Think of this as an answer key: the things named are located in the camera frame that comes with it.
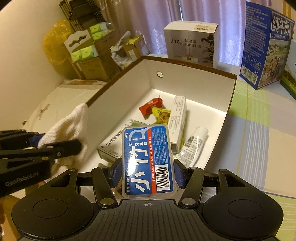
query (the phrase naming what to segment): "white box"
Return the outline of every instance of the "white box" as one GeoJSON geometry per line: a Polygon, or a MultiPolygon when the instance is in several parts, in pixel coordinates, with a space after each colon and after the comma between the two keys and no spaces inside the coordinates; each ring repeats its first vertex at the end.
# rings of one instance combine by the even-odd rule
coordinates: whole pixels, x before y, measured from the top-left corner
{"type": "Polygon", "coordinates": [[[174,21],[164,29],[168,58],[217,68],[219,28],[216,23],[174,21]]]}
{"type": "Polygon", "coordinates": [[[170,119],[168,121],[170,146],[172,148],[173,154],[177,154],[180,151],[180,144],[186,118],[186,110],[186,97],[175,96],[173,107],[170,113],[170,119]]]}
{"type": "Polygon", "coordinates": [[[98,153],[102,159],[108,162],[115,162],[117,158],[121,157],[121,132],[128,126],[146,125],[145,123],[128,120],[120,127],[116,128],[97,148],[98,153]]]}
{"type": "Polygon", "coordinates": [[[185,140],[197,126],[204,126],[209,130],[198,161],[191,164],[204,169],[229,111],[236,78],[234,74],[198,64],[142,56],[87,102],[89,148],[87,162],[79,171],[89,172],[99,162],[110,165],[99,157],[96,150],[98,145],[112,130],[129,119],[153,124],[155,116],[150,115],[145,119],[139,107],[159,96],[169,110],[173,108],[175,96],[186,96],[185,140]]]}

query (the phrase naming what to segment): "barcode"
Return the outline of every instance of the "barcode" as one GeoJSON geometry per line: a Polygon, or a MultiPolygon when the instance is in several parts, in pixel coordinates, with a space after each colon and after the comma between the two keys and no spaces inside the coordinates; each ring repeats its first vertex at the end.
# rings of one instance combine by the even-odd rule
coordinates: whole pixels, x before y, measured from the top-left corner
{"type": "Polygon", "coordinates": [[[170,190],[168,165],[155,165],[155,177],[157,191],[170,190]]]}
{"type": "Polygon", "coordinates": [[[191,145],[191,143],[192,143],[192,141],[193,141],[193,139],[194,139],[194,136],[189,137],[189,139],[185,143],[185,146],[189,148],[190,145],[191,145]]]}
{"type": "Polygon", "coordinates": [[[256,84],[258,76],[255,75],[253,72],[248,70],[245,66],[242,65],[241,74],[245,76],[252,84],[256,84]]]}

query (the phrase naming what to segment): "toothpaste tube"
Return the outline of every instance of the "toothpaste tube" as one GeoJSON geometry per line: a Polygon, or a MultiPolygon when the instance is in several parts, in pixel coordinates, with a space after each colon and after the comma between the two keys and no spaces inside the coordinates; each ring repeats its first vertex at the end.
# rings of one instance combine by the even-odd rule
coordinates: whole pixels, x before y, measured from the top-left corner
{"type": "Polygon", "coordinates": [[[121,158],[124,198],[158,199],[171,197],[176,192],[166,125],[124,128],[121,158]]]}
{"type": "Polygon", "coordinates": [[[208,133],[207,128],[198,126],[181,148],[180,153],[176,155],[185,167],[191,167],[191,163],[198,159],[208,133]]]}

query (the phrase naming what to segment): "round hole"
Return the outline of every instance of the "round hole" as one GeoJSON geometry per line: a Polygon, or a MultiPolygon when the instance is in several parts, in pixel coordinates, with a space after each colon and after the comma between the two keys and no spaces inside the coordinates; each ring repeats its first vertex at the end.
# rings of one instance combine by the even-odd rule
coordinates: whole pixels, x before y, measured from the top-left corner
{"type": "Polygon", "coordinates": [[[156,74],[157,74],[157,76],[158,76],[159,78],[162,78],[162,77],[163,77],[163,74],[162,74],[162,72],[160,72],[160,71],[158,71],[156,74]]]}

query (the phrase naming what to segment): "red snack package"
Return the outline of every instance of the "red snack package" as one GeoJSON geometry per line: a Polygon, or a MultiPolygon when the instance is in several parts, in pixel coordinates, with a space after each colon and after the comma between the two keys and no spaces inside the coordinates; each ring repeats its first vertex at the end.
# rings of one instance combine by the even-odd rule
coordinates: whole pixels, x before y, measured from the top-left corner
{"type": "Polygon", "coordinates": [[[141,107],[139,107],[139,110],[141,111],[142,115],[149,115],[149,114],[152,114],[153,107],[161,108],[162,105],[163,105],[163,101],[160,97],[154,98],[150,100],[148,103],[146,103],[145,105],[142,105],[141,107]]]}

